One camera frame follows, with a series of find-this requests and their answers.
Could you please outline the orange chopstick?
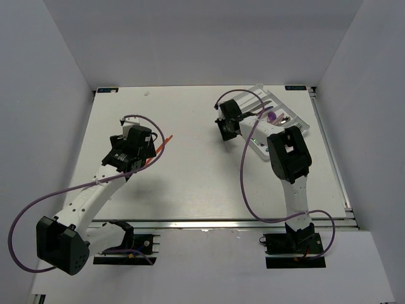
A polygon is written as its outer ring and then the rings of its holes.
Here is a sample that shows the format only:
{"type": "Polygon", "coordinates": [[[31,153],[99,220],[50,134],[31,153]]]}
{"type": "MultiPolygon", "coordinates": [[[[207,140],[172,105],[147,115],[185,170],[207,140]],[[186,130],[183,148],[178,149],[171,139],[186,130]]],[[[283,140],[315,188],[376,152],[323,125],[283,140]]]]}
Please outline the orange chopstick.
{"type": "Polygon", "coordinates": [[[165,145],[162,143],[156,150],[156,155],[159,155],[165,148],[165,145]]]}
{"type": "Polygon", "coordinates": [[[170,135],[169,137],[167,137],[167,138],[165,139],[165,141],[163,142],[163,144],[164,144],[164,145],[167,145],[168,142],[169,142],[172,138],[173,138],[173,136],[170,135]]]}

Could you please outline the black handled silver spoon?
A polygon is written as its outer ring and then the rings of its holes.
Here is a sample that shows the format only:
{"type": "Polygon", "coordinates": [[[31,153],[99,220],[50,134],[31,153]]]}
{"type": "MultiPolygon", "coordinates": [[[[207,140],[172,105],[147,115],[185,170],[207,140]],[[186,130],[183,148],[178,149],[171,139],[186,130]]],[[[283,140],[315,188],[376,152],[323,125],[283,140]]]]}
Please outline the black handled silver spoon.
{"type": "Polygon", "coordinates": [[[287,122],[290,121],[290,117],[284,117],[281,121],[280,121],[280,125],[286,124],[287,122]]]}

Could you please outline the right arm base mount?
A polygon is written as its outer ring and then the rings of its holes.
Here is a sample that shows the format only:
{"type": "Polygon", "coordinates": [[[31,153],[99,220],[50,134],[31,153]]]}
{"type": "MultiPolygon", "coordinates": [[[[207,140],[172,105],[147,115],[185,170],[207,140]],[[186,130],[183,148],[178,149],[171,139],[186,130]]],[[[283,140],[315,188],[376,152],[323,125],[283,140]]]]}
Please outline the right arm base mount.
{"type": "Polygon", "coordinates": [[[267,233],[259,239],[265,247],[267,269],[324,269],[323,245],[314,224],[294,231],[288,225],[284,233],[267,233]]]}

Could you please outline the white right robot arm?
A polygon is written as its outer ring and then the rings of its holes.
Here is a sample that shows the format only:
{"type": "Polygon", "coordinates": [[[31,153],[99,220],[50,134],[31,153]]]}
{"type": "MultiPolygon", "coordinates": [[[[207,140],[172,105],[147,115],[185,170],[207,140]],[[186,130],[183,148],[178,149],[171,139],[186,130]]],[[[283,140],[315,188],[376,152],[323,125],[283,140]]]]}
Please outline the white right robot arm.
{"type": "Polygon", "coordinates": [[[263,108],[259,113],[242,112],[233,99],[218,103],[215,109],[221,114],[216,120],[223,140],[236,135],[246,134],[246,143],[240,161],[239,181],[242,198],[249,213],[264,223],[285,222],[288,233],[286,246],[295,253],[301,252],[309,244],[315,233],[315,227],[308,210],[306,184],[312,159],[301,134],[296,126],[275,132],[275,126],[262,121],[262,116],[269,110],[263,108]],[[249,205],[244,188],[244,162],[248,145],[255,139],[257,143],[267,143],[270,165],[274,174],[282,183],[287,216],[281,219],[265,219],[256,215],[249,205]]]}

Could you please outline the pink handled silver spoon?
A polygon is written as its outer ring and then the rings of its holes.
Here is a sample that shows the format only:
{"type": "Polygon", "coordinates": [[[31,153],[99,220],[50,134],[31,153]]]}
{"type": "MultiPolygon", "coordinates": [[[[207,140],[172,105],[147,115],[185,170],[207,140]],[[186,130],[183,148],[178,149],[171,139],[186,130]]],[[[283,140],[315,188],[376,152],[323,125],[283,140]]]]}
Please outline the pink handled silver spoon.
{"type": "Polygon", "coordinates": [[[282,124],[283,119],[285,118],[285,113],[282,113],[274,122],[273,124],[276,126],[280,126],[282,124]]]}

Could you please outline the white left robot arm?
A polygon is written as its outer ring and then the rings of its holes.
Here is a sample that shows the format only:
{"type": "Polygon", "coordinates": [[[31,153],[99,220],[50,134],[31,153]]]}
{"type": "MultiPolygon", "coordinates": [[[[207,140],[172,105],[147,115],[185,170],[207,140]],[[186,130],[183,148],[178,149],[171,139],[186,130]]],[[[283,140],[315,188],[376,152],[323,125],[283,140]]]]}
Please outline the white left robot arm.
{"type": "Polygon", "coordinates": [[[99,253],[141,255],[134,243],[134,228],[122,220],[109,220],[100,228],[90,224],[101,208],[123,187],[134,170],[156,156],[156,134],[134,124],[110,138],[111,150],[103,158],[90,185],[54,217],[42,217],[36,226],[37,256],[73,276],[99,253]]]}

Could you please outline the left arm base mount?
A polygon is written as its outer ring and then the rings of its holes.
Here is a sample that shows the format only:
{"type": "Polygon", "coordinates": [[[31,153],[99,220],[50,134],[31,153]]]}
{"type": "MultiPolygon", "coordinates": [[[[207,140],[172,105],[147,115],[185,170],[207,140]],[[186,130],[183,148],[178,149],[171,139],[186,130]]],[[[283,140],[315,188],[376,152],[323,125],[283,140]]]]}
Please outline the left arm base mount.
{"type": "Polygon", "coordinates": [[[133,226],[122,220],[112,220],[114,228],[124,232],[119,245],[109,246],[93,258],[94,265],[153,266],[159,253],[160,235],[135,232],[133,226]]]}

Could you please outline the clear chopstick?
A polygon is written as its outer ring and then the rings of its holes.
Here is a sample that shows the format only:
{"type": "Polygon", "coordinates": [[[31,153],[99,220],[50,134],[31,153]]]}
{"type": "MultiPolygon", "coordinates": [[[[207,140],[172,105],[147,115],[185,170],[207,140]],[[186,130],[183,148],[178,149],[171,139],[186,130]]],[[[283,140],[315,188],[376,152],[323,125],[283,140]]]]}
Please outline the clear chopstick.
{"type": "Polygon", "coordinates": [[[238,104],[242,110],[252,110],[255,108],[263,108],[262,100],[254,94],[244,92],[238,99],[238,104]]]}

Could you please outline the iridescent purple ornate spoon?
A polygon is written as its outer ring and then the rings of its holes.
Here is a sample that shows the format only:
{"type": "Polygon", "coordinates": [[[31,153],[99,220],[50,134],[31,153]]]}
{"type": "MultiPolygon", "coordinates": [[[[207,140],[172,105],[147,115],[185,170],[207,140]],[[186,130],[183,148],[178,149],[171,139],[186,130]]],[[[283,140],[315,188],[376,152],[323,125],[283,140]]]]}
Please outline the iridescent purple ornate spoon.
{"type": "Polygon", "coordinates": [[[275,121],[277,119],[277,114],[273,111],[269,111],[267,113],[267,120],[269,123],[272,123],[273,121],[275,121]]]}

